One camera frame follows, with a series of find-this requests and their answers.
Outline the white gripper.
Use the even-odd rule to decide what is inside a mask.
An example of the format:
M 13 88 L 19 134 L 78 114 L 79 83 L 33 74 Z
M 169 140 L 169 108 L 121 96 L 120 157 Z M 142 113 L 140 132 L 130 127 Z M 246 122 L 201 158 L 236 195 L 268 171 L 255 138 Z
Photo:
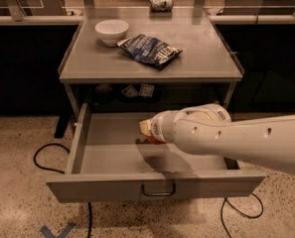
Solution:
M 172 143 L 173 127 L 177 111 L 164 111 L 149 119 L 139 122 L 140 131 L 145 136 L 153 136 L 157 142 Z

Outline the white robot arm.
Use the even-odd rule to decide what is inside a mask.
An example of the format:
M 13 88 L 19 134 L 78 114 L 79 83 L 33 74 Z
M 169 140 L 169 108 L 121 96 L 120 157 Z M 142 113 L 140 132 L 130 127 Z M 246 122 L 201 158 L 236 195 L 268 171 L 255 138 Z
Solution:
M 139 123 L 153 144 L 219 155 L 295 176 L 295 115 L 233 121 L 218 104 L 160 112 Z

